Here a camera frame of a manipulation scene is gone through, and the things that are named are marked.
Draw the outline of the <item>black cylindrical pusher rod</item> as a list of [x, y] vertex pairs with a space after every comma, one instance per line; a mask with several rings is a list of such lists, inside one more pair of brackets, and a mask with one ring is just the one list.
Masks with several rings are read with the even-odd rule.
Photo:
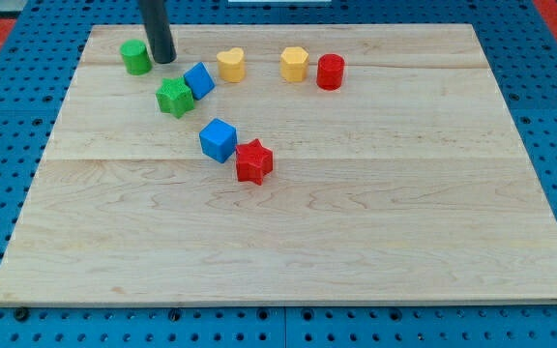
[[154, 61], [168, 64], [176, 57], [168, 14], [164, 0], [138, 0], [143, 25]]

